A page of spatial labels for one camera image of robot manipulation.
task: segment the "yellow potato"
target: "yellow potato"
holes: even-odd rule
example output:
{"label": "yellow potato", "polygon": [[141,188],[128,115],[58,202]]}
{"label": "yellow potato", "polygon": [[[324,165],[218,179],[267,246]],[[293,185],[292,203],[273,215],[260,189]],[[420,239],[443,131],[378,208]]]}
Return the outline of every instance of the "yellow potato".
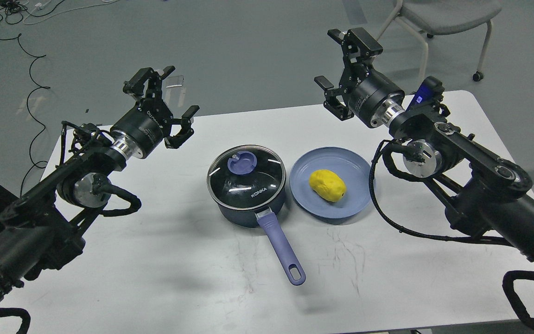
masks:
{"label": "yellow potato", "polygon": [[310,188],[327,201],[339,201],[347,190],[345,182],[329,169],[319,169],[310,174]]}

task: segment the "white cable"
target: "white cable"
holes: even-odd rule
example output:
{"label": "white cable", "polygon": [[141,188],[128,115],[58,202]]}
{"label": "white cable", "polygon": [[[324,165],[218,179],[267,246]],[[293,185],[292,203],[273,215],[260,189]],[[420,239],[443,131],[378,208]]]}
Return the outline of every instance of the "white cable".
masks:
{"label": "white cable", "polygon": [[57,16],[57,15],[60,15],[62,13],[67,13],[67,12],[70,12],[70,11],[75,11],[77,9],[84,9],[84,8],[90,8],[90,7],[96,7],[96,6],[105,6],[105,5],[110,5],[110,4],[114,4],[115,2],[117,2],[119,0],[108,0],[108,1],[102,1],[103,3],[102,4],[96,4],[96,5],[90,5],[90,6],[83,6],[83,7],[78,7],[78,8],[72,8],[72,9],[67,9],[66,11],[62,11],[62,12],[59,12],[59,13],[54,13],[53,15],[51,16],[47,16],[46,19],[41,19],[40,21],[36,21],[36,22],[32,22],[32,23],[26,23],[26,19],[28,17],[30,17],[30,15],[28,15],[25,19],[23,19],[22,23],[24,23],[24,25],[26,26],[32,26],[32,25],[36,25],[38,23],[41,23],[41,22],[44,22],[44,21],[47,21],[47,19],[50,19],[51,17],[53,16]]}
{"label": "white cable", "polygon": [[22,20],[22,23],[24,23],[24,25],[26,24],[26,20],[28,19],[28,17],[31,17],[32,14],[34,14],[34,12],[38,11],[39,9],[42,9],[44,6],[47,6],[48,4],[50,4],[51,2],[53,2],[53,0],[49,0],[49,2],[47,2],[46,4],[41,4],[40,2],[38,2],[37,4],[35,4],[34,6],[36,8],[32,9],[32,13],[30,11],[27,11],[28,12],[28,15],[26,17],[24,17],[24,19]]}

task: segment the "table surface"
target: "table surface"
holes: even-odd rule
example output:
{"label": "table surface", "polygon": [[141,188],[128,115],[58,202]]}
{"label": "table surface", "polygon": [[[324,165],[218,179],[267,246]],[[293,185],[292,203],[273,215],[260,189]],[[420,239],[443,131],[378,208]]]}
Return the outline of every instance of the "table surface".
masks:
{"label": "table surface", "polygon": [[[511,159],[471,93],[447,92],[445,103],[452,123]],[[325,221],[288,196],[278,217],[307,277],[295,287],[265,233],[223,218],[205,184],[210,163],[240,144],[271,148],[289,172],[302,154],[323,146],[371,161],[379,141],[390,139],[388,129],[369,129],[357,118],[341,122],[322,105],[201,116],[193,128],[180,149],[159,146],[110,175],[140,197],[139,212],[98,218],[81,256],[6,296],[2,307],[31,313],[30,333],[315,334],[516,319],[502,276],[534,269],[516,249],[410,237],[371,204],[342,224]],[[59,143],[45,175],[58,156]],[[467,164],[449,176],[464,184]],[[425,186],[394,178],[383,166],[376,179],[380,205],[396,222],[458,235]],[[112,199],[109,207],[123,204]],[[78,212],[61,200],[57,206],[66,217]],[[517,289],[534,316],[534,283]],[[0,332],[11,333],[19,321],[0,324]]]}

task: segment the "chair wheel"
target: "chair wheel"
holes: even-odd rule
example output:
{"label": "chair wheel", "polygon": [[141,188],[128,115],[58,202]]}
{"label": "chair wheel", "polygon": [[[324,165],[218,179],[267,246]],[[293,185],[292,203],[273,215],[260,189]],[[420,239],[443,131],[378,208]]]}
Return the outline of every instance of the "chair wheel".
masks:
{"label": "chair wheel", "polygon": [[473,81],[474,82],[480,82],[483,79],[483,73],[477,71],[475,74],[473,74]]}

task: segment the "glass lid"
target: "glass lid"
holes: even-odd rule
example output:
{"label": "glass lid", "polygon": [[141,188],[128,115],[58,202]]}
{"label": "glass lid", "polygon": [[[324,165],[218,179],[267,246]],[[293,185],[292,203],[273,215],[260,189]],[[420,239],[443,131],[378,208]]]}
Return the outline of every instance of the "glass lid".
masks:
{"label": "glass lid", "polygon": [[253,210],[272,201],[286,184],[286,169],[272,150],[243,145],[211,164],[207,186],[214,200],[230,209]]}

